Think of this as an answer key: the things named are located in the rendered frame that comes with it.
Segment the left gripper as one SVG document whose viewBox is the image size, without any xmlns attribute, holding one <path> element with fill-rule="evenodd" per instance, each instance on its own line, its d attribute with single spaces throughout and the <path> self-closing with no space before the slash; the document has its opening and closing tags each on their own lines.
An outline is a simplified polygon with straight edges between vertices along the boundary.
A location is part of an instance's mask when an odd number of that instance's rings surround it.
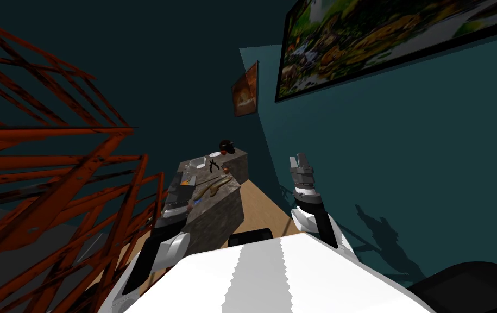
<svg viewBox="0 0 497 313">
<path fill-rule="evenodd" d="M 177 194 L 177 193 L 193 193 L 196 188 L 196 179 L 197 176 L 192 174 L 191 172 L 177 172 L 168 188 L 169 194 Z"/>
</svg>

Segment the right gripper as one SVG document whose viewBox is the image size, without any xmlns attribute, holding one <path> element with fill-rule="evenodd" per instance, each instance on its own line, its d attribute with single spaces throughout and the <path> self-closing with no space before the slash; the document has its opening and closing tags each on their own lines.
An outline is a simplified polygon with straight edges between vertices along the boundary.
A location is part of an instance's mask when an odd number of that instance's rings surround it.
<svg viewBox="0 0 497 313">
<path fill-rule="evenodd" d="M 314 170 L 304 153 L 290 157 L 290 173 L 296 188 L 314 188 Z"/>
</svg>

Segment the brown wooden spoon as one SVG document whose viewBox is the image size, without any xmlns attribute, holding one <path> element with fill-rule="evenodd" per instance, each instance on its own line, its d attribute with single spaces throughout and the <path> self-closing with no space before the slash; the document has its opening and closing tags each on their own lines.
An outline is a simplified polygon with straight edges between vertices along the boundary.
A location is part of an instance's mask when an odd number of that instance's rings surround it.
<svg viewBox="0 0 497 313">
<path fill-rule="evenodd" d="M 214 197 L 219 188 L 223 185 L 225 185 L 226 183 L 228 183 L 229 181 L 232 180 L 232 176 L 231 175 L 226 175 L 226 176 L 223 176 L 223 177 L 220 177 L 220 180 L 210 184 L 210 185 L 207 185 L 206 187 L 204 187 L 203 189 L 201 189 L 193 198 L 193 201 L 198 201 L 200 200 L 203 195 L 208 191 L 210 193 L 210 197 Z"/>
</svg>

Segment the grey stone table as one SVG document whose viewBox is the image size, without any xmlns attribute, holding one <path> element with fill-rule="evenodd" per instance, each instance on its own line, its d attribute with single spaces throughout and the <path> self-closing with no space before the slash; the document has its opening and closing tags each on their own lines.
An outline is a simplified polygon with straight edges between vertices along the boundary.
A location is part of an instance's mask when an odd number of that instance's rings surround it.
<svg viewBox="0 0 497 313">
<path fill-rule="evenodd" d="M 220 177 L 231 175 L 232 180 L 221 186 L 214 197 L 207 191 L 200 202 L 193 206 L 188 216 L 184 232 L 191 233 L 191 242 L 185 255 L 192 255 L 221 248 L 229 236 L 244 221 L 241 201 L 241 184 L 249 178 L 248 154 L 238 148 L 235 154 L 219 155 L 211 158 L 206 155 L 206 165 L 201 169 L 189 166 L 189 161 L 179 165 L 179 171 L 191 172 L 197 176 L 194 196 L 204 187 Z M 209 172 L 210 159 L 214 159 L 221 171 Z M 227 167 L 230 173 L 223 173 Z"/>
</svg>

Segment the small orange picture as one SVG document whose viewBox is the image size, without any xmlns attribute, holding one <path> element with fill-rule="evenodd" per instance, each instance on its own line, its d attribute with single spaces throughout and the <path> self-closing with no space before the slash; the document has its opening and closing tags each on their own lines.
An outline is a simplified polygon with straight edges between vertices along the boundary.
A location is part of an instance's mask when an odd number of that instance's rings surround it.
<svg viewBox="0 0 497 313">
<path fill-rule="evenodd" d="M 232 86 L 234 116 L 241 117 L 257 113 L 259 62 L 253 64 Z"/>
</svg>

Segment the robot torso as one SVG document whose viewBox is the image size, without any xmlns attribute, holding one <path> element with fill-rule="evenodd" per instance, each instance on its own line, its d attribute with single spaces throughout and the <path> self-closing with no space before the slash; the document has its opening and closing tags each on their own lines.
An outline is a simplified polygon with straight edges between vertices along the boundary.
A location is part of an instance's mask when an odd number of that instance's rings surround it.
<svg viewBox="0 0 497 313">
<path fill-rule="evenodd" d="M 309 234 L 189 255 L 125 313 L 435 313 Z"/>
</svg>

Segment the red-orange wooden rack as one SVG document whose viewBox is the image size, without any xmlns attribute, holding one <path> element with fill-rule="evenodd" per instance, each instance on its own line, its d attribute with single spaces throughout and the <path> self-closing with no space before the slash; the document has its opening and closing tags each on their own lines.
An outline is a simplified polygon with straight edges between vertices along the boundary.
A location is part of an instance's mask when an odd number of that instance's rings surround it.
<svg viewBox="0 0 497 313">
<path fill-rule="evenodd" d="M 0 193 L 18 206 L 0 219 L 0 253 L 36 242 L 68 220 L 82 222 L 63 247 L 0 286 L 0 313 L 99 313 L 130 265 L 137 241 L 160 216 L 167 196 L 162 172 L 145 176 L 147 155 L 114 155 L 133 133 L 106 104 L 93 76 L 0 29 L 0 96 L 38 121 L 0 121 L 0 185 L 44 183 Z M 48 137 L 105 134 L 88 155 L 1 155 Z"/>
</svg>

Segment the large landscape painting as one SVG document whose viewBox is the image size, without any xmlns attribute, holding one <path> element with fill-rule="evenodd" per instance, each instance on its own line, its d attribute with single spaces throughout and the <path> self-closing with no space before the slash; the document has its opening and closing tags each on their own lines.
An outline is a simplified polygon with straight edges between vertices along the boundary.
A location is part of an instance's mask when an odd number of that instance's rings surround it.
<svg viewBox="0 0 497 313">
<path fill-rule="evenodd" d="M 276 101 L 497 35 L 497 0 L 297 0 Z"/>
</svg>

